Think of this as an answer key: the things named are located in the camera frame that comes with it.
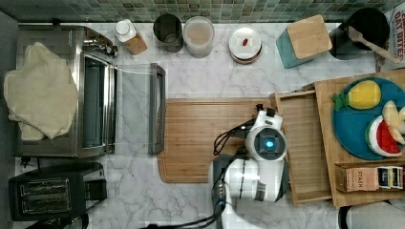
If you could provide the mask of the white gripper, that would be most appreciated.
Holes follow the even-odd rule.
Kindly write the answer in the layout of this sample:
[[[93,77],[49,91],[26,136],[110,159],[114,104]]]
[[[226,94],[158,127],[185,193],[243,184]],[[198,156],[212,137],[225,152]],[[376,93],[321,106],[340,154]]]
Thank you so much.
[[[245,146],[256,160],[282,160],[288,150],[288,141],[282,132],[283,118],[274,109],[267,108],[257,113],[250,128]]]

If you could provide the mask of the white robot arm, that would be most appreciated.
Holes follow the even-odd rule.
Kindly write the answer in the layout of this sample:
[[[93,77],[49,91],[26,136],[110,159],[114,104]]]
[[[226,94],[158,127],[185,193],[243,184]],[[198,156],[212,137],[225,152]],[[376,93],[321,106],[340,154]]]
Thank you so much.
[[[288,186],[288,141],[282,132],[283,118],[274,109],[256,106],[257,116],[227,131],[244,144],[233,156],[222,155],[224,144],[214,142],[216,158],[209,168],[215,229],[261,229],[238,215],[238,199],[276,202]]]

